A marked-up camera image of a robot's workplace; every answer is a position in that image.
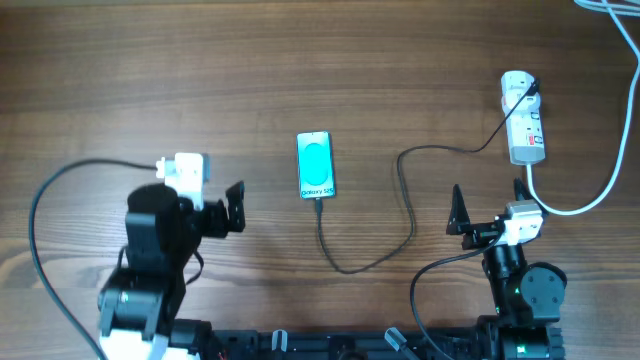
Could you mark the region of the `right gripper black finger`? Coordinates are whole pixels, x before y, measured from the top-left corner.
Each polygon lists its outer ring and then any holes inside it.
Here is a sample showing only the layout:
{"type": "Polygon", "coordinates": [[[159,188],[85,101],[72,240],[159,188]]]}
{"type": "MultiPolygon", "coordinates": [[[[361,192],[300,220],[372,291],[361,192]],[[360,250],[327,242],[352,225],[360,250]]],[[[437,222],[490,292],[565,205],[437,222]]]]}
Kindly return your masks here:
{"type": "Polygon", "coordinates": [[[515,178],[513,181],[514,195],[517,201],[532,200],[533,196],[529,192],[527,186],[520,178],[515,178]]]}
{"type": "Polygon", "coordinates": [[[458,184],[452,189],[451,210],[446,227],[447,235],[462,235],[471,231],[471,222],[458,184]]]}

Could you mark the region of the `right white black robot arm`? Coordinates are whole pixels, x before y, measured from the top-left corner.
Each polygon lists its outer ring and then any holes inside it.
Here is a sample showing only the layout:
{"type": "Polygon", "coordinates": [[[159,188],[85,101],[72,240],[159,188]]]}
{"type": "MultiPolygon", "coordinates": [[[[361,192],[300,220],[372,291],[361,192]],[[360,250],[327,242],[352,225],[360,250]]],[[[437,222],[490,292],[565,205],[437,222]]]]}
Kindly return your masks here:
{"type": "Polygon", "coordinates": [[[452,189],[446,233],[461,235],[464,250],[483,255],[496,314],[478,318],[470,353],[477,359],[551,359],[566,357],[560,320],[566,274],[547,262],[528,263],[524,245],[540,237],[545,213],[522,182],[514,181],[516,200],[493,221],[473,223],[461,189],[452,189]]]}

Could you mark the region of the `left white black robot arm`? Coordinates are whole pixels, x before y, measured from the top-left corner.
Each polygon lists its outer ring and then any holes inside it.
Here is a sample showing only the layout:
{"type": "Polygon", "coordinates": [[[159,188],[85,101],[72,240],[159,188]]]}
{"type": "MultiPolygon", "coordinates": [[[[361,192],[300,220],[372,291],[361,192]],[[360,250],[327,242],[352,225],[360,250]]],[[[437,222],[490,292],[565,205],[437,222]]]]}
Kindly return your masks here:
{"type": "Polygon", "coordinates": [[[202,209],[162,184],[144,185],[127,199],[127,245],[98,297],[99,345],[108,359],[222,359],[225,350],[207,321],[177,316],[203,238],[245,228],[245,185],[202,209]]]}

